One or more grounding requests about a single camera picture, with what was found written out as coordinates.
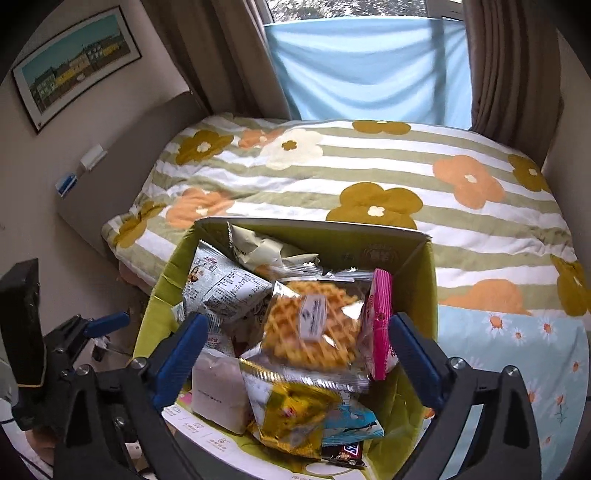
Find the chocolate bar wrapper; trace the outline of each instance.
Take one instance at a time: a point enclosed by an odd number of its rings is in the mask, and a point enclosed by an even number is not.
[[[362,456],[363,442],[322,447],[322,458],[332,465],[365,468]]]

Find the brown curtain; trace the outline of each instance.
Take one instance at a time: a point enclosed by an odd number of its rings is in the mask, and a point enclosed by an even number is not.
[[[558,123],[558,35],[530,0],[464,0],[472,130],[542,165]]]
[[[142,0],[189,88],[210,113],[289,118],[254,0]]]

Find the striped bedding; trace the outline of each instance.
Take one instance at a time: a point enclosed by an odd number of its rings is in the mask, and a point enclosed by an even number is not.
[[[172,139],[102,234],[153,286],[186,229],[208,215],[416,228],[433,239],[439,303],[589,316],[570,231],[539,168],[472,132],[211,116]]]

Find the light blue sheet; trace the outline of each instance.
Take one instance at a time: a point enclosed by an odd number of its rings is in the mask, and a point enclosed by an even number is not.
[[[325,18],[265,30],[294,118],[472,124],[463,22]]]
[[[533,400],[542,478],[554,480],[569,459],[587,395],[589,347],[583,322],[500,314],[502,328],[495,329],[492,315],[499,314],[439,306],[437,343],[448,357],[460,356],[474,368],[519,368]],[[481,411],[472,408],[442,479],[457,474]],[[424,430],[430,421],[425,420]]]

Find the daisy print fabric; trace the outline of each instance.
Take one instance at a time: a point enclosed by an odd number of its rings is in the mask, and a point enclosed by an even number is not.
[[[569,459],[587,395],[589,347],[581,319],[442,305],[438,314],[437,343],[448,357],[459,356],[481,370],[519,368],[538,430],[542,478],[557,478]],[[442,478],[457,474],[481,411],[472,408]],[[433,417],[426,411],[423,432]]]

